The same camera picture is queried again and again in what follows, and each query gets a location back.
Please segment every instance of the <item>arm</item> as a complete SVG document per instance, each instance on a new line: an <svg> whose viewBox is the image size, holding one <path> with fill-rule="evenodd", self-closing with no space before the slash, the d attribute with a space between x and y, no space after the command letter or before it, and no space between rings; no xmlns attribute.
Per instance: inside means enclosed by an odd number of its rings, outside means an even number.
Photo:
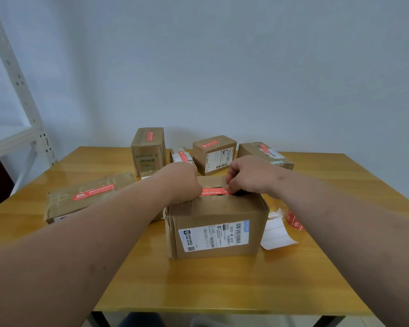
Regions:
<svg viewBox="0 0 409 327"><path fill-rule="evenodd" d="M201 192L173 163L0 249L0 326L81 326L153 217Z"/></svg>
<svg viewBox="0 0 409 327"><path fill-rule="evenodd" d="M233 161L226 182L281 198L373 313L409 326L409 220L258 157Z"/></svg>

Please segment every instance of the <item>white wall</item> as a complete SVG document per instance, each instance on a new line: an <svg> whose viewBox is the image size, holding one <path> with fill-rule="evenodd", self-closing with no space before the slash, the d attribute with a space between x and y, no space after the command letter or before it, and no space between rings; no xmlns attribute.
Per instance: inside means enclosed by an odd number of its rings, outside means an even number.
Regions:
<svg viewBox="0 0 409 327"><path fill-rule="evenodd" d="M164 126L168 147L346 153L409 198L409 0L0 0L0 16L59 157Z"/></svg>

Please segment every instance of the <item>floor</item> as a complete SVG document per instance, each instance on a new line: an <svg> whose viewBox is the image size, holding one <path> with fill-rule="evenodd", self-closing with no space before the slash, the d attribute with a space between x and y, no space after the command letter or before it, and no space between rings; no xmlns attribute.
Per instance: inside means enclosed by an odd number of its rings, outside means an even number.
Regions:
<svg viewBox="0 0 409 327"><path fill-rule="evenodd" d="M111 327L117 327L127 312L104 312ZM161 313L166 327L312 327L318 316L255 314ZM91 327L86 321L82 327ZM385 327L376 317L346 317L338 327Z"/></svg>

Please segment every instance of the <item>table leg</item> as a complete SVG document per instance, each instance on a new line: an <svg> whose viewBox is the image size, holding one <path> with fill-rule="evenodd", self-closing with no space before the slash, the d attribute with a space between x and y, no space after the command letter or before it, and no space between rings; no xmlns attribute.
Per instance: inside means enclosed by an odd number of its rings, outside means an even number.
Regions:
<svg viewBox="0 0 409 327"><path fill-rule="evenodd" d="M322 316L314 324L314 327L336 327L345 316Z"/></svg>
<svg viewBox="0 0 409 327"><path fill-rule="evenodd" d="M102 311L92 311L87 320L92 327L111 327Z"/></svg>

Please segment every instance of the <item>red sticker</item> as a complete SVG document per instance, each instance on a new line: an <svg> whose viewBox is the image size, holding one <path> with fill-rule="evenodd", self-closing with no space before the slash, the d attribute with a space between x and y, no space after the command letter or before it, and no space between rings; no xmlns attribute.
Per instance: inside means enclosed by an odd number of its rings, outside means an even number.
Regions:
<svg viewBox="0 0 409 327"><path fill-rule="evenodd" d="M206 143L205 145L202 145L202 148L207 148L207 147L216 145L217 143L219 143L219 141L214 140L214 141L212 141L212 142Z"/></svg>
<svg viewBox="0 0 409 327"><path fill-rule="evenodd" d="M179 151L179 156L182 159L182 162L189 162L188 157L185 155L183 151Z"/></svg>
<svg viewBox="0 0 409 327"><path fill-rule="evenodd" d="M90 196L93 195L97 195L99 193L103 193L105 191L110 191L111 189L114 189L115 185L112 183L110 185L106 185L106 186L102 186L99 188L94 188L94 189L90 189L88 191L84 191L80 194L74 195L73 196L73 201L78 201L81 200L82 198L88 198Z"/></svg>
<svg viewBox="0 0 409 327"><path fill-rule="evenodd" d="M291 209L288 210L288 214L286 217L286 220L289 225L292 227L301 230L304 230L304 227L300 224L297 218L295 218L295 214L291 211Z"/></svg>
<svg viewBox="0 0 409 327"><path fill-rule="evenodd" d="M200 196L208 195L229 195L230 193L224 188L203 188Z"/></svg>
<svg viewBox="0 0 409 327"><path fill-rule="evenodd" d="M260 147L262 148L262 150L263 150L263 152L264 152L265 154L269 154L269 150L268 150L268 148L267 148L266 145L261 144Z"/></svg>

